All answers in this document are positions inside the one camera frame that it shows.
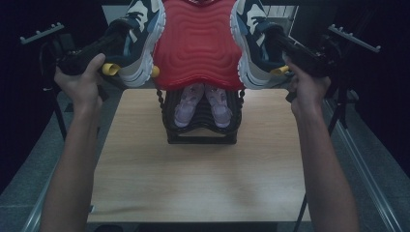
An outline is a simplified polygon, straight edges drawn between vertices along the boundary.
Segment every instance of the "yellow clamp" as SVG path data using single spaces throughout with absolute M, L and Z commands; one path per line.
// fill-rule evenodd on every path
M 102 73 L 105 75 L 115 75 L 121 67 L 116 64 L 105 63 L 102 66 Z

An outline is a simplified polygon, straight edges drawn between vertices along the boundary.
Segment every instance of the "wooden board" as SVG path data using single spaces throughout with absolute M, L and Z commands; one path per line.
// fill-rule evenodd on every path
M 89 221 L 296 220 L 305 186 L 286 94 L 247 90 L 235 145 L 170 145 L 156 90 L 126 90 L 97 165 Z

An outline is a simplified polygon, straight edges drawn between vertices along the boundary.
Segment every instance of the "wrist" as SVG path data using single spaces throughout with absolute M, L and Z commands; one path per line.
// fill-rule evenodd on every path
M 320 119 L 323 120 L 323 111 L 321 105 L 313 105 L 312 107 L 300 108 L 294 111 L 296 121 L 303 122 L 315 122 Z
M 96 104 L 93 106 L 77 105 L 73 109 L 73 117 L 81 120 L 93 120 L 100 116 L 101 106 Z

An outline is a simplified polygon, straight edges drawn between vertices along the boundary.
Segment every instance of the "yellow knob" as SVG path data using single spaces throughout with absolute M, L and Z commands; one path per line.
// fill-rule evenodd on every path
M 289 67 L 283 66 L 283 67 L 272 70 L 271 74 L 273 74 L 273 75 L 283 75 L 284 73 L 286 73 L 288 71 L 289 71 Z
M 155 78 L 160 75 L 160 68 L 158 66 L 153 67 L 153 71 L 151 72 L 151 77 Z
M 115 75 L 119 70 L 121 67 L 116 64 L 105 63 L 102 66 L 102 73 L 105 75 Z

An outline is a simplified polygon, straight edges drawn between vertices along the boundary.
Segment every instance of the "purple shoe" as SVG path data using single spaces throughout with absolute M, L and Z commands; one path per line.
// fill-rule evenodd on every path
M 211 105 L 215 124 L 219 128 L 226 128 L 229 126 L 232 111 L 227 106 L 225 90 L 211 85 L 205 85 L 205 95 Z
M 186 127 L 195 113 L 196 105 L 204 95 L 204 85 L 195 83 L 185 87 L 180 103 L 175 107 L 174 122 L 177 127 Z

